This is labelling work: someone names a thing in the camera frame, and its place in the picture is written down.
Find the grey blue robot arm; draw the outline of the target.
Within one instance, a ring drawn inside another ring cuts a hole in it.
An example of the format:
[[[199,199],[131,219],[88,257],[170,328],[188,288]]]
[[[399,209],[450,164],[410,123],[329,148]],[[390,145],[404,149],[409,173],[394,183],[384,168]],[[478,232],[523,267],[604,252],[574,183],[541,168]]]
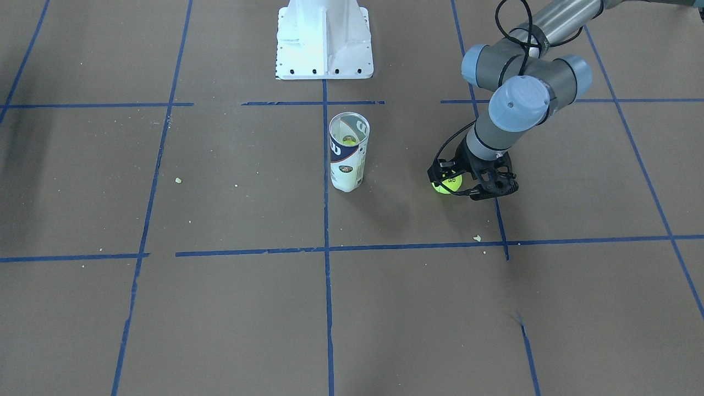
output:
[[[583,97],[593,81],[581,56],[544,56],[578,37],[589,20],[619,1],[553,1],[536,14],[527,2],[523,5],[523,24],[506,30],[495,16],[502,39],[473,46],[463,57],[463,78],[492,95],[487,110],[460,129],[463,139],[455,156],[433,159],[427,175],[439,193],[480,201],[518,191],[510,148],[531,128]]]

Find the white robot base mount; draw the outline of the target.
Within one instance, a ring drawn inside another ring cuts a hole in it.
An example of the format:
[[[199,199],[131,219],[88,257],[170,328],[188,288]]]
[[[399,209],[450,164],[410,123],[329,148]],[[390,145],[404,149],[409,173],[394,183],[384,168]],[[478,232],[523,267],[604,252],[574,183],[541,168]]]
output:
[[[275,78],[369,79],[370,16],[357,1],[290,1],[277,14]]]

